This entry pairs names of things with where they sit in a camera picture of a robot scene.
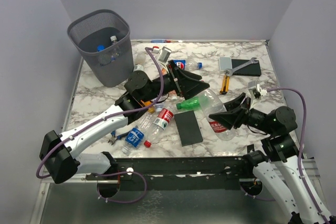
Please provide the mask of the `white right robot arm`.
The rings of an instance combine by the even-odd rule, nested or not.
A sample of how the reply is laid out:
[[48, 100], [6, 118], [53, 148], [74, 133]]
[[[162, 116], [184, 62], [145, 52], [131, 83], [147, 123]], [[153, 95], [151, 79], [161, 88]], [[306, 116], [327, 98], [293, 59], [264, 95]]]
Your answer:
[[302, 148], [289, 134], [297, 128], [294, 110], [281, 106], [265, 114], [253, 109], [251, 99], [244, 93], [225, 103], [224, 108], [209, 118], [229, 130], [246, 125], [268, 134], [261, 140], [262, 151], [243, 156], [241, 171], [246, 177], [255, 176], [261, 181], [288, 223], [335, 223], [335, 216], [320, 199], [302, 164]]

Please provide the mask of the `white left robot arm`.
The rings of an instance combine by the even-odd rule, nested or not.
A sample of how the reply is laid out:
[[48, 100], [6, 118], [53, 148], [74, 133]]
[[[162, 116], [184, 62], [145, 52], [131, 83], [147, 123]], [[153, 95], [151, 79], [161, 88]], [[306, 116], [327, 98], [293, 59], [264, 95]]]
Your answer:
[[157, 101], [160, 95], [175, 91], [179, 97], [189, 99], [209, 88], [200, 75], [180, 69], [172, 60], [167, 68], [167, 74], [154, 80], [144, 71], [132, 72], [124, 85], [126, 92], [106, 111], [72, 130], [60, 134], [50, 131], [44, 136], [39, 158], [55, 184], [75, 174], [96, 173], [104, 179], [112, 178], [116, 172], [112, 156], [107, 152], [84, 154], [86, 148], [141, 118], [149, 108], [145, 103]]

